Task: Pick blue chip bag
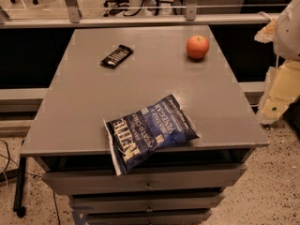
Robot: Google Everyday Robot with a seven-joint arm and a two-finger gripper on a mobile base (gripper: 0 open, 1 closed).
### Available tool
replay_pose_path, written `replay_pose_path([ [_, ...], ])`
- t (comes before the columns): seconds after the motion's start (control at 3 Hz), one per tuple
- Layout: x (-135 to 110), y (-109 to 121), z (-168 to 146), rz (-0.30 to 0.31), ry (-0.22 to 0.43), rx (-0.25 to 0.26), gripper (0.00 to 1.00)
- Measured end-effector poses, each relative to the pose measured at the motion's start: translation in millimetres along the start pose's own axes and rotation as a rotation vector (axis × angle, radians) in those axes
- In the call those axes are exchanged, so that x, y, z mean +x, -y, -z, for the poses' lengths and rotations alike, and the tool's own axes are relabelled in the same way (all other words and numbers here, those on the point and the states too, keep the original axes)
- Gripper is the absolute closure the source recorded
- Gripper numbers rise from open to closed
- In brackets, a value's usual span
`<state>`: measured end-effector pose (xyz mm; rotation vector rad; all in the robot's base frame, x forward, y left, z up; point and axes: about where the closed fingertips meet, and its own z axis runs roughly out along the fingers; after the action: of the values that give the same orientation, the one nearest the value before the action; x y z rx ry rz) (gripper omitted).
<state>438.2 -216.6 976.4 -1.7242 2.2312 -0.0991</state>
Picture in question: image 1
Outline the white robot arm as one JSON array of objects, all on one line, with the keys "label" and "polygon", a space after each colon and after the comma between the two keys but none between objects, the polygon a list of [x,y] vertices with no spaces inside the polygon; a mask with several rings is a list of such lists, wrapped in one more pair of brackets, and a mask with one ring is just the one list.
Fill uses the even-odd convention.
[{"label": "white robot arm", "polygon": [[283,59],[268,69],[256,113],[260,124],[271,125],[300,97],[300,0],[292,0],[254,39],[272,42],[274,54]]}]

